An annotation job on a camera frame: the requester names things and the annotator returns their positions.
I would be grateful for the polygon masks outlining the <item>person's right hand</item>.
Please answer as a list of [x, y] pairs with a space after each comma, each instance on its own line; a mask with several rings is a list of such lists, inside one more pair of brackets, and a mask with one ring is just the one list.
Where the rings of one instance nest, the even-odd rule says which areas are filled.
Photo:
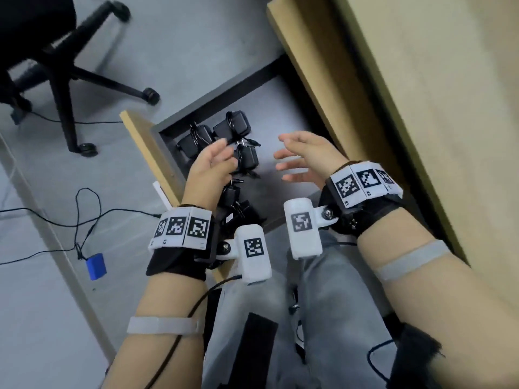
[[280, 134], [278, 139], [283, 143], [283, 149], [289, 149], [304, 159], [280, 160], [276, 163], [276, 170], [283, 175], [315, 173], [321, 178], [321, 184], [315, 184], [319, 190], [323, 189], [329, 176], [349, 162], [334, 144], [305, 130]]

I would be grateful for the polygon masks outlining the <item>person's left hand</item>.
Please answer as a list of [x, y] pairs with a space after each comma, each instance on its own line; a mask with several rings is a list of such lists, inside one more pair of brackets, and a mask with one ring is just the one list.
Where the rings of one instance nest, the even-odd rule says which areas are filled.
[[202, 150], [190, 168], [181, 205], [215, 212], [223, 188], [231, 179], [232, 176], [204, 176], [204, 150]]

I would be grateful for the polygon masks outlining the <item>person's left forearm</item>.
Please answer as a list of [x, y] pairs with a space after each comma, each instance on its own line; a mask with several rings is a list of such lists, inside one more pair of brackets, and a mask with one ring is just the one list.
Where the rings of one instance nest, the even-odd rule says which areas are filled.
[[[205, 294], [204, 281], [171, 273], [151, 276], [135, 316], [186, 318]], [[144, 389], [177, 340], [175, 334], [128, 334], [102, 389]], [[200, 389], [204, 363], [202, 334], [182, 337], [152, 389]]]

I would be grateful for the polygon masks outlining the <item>person's right forearm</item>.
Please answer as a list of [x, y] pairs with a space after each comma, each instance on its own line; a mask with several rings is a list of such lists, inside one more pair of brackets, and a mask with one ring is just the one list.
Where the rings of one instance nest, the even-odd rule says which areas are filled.
[[[370, 226], [358, 248], [374, 272], [435, 241], [402, 207], [360, 219]], [[443, 389], [519, 389], [519, 309], [452, 252], [382, 286], [401, 322], [441, 344], [430, 369]]]

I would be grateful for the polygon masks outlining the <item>black power adapter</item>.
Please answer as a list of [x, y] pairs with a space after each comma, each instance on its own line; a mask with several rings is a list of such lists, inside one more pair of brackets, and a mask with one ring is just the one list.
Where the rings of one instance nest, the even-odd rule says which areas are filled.
[[223, 188], [222, 194], [218, 201], [218, 207], [223, 209], [231, 209], [238, 202], [241, 188], [240, 184], [244, 183], [244, 180], [233, 178]]
[[220, 230], [224, 235], [233, 235], [237, 228], [249, 224], [258, 224], [260, 226], [267, 220], [259, 214], [256, 208], [249, 200], [235, 202], [229, 209], [226, 209], [225, 215], [220, 222]]
[[185, 157], [194, 160], [207, 146], [215, 142], [213, 132], [204, 124], [191, 123], [189, 134], [181, 138], [176, 144]]
[[251, 133], [250, 122], [243, 111], [228, 111], [225, 119], [213, 128], [212, 136], [226, 139], [228, 144], [237, 143]]
[[256, 146], [239, 143], [234, 150], [234, 157], [238, 160], [238, 167], [231, 173], [232, 175], [250, 176], [252, 178], [261, 177], [255, 171], [259, 165]]

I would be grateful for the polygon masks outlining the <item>wooden drawer with black inside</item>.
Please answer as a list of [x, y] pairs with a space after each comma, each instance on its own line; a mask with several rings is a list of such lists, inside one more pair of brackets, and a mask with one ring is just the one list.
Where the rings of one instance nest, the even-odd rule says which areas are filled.
[[243, 111], [251, 125], [259, 178], [244, 177], [240, 198], [248, 200], [264, 218], [273, 271], [286, 274], [289, 241], [283, 203], [292, 198], [317, 197], [312, 183], [286, 183], [275, 169], [273, 154], [283, 147], [278, 136], [295, 130], [309, 130], [328, 137], [326, 128], [289, 58], [284, 55], [262, 67], [246, 71], [225, 82], [164, 121], [153, 124], [136, 111], [120, 117], [144, 156], [167, 202], [181, 202], [191, 166], [177, 149], [177, 141], [187, 135], [190, 124], [214, 127], [228, 111]]

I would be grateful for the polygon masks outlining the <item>black wristband with marker tiles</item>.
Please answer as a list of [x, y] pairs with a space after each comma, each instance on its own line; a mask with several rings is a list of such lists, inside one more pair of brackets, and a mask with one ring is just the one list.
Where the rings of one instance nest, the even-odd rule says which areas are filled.
[[216, 260], [219, 225], [212, 211], [193, 205], [175, 207], [160, 217], [149, 243], [147, 276], [178, 274], [205, 281]]
[[349, 161], [325, 180], [320, 206], [332, 211], [337, 233], [359, 237], [389, 213], [404, 208], [403, 189], [370, 161]]

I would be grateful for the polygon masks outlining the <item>person's grey jeans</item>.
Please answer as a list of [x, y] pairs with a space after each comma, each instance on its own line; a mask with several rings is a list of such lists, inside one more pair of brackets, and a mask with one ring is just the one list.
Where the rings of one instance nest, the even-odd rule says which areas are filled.
[[[326, 230], [320, 237], [323, 253], [295, 264], [306, 362], [296, 352], [287, 274], [273, 271], [269, 280], [250, 286], [231, 281], [221, 288], [202, 389], [229, 385], [233, 371], [265, 378], [262, 389], [385, 389], [367, 353], [390, 333], [351, 263], [360, 260], [358, 248], [339, 247]], [[238, 355], [250, 314], [262, 317], [260, 329], [277, 324], [268, 364], [253, 360], [249, 350]]]

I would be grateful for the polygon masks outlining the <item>small blue box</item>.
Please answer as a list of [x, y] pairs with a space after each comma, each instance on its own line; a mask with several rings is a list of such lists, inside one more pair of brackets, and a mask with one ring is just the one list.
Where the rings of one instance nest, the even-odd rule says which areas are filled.
[[107, 274], [104, 255], [102, 253], [90, 256], [86, 259], [85, 263], [91, 281], [96, 281]]

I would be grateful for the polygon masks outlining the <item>light wooden desk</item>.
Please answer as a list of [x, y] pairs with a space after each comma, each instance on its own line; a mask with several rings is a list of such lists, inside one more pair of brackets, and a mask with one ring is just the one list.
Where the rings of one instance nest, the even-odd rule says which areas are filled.
[[519, 306], [519, 0], [273, 0], [324, 125]]

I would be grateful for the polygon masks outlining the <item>black sleeve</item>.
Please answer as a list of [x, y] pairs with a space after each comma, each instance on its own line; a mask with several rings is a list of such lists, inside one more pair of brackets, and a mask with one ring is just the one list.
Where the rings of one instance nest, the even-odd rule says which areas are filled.
[[441, 349], [439, 341], [404, 324], [386, 389], [442, 389], [430, 369]]

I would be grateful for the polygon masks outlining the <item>black office chair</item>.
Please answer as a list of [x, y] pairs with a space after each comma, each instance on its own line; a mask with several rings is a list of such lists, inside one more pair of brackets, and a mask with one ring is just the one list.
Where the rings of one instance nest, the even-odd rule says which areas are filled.
[[69, 82], [82, 80], [144, 100], [155, 106], [160, 96], [152, 88], [139, 91], [75, 65], [75, 59], [110, 15], [122, 23], [129, 8], [105, 0], [81, 24], [73, 0], [0, 0], [0, 104], [11, 106], [19, 125], [34, 113], [23, 93], [48, 81], [67, 148], [84, 157], [98, 154], [92, 143], [78, 143]]

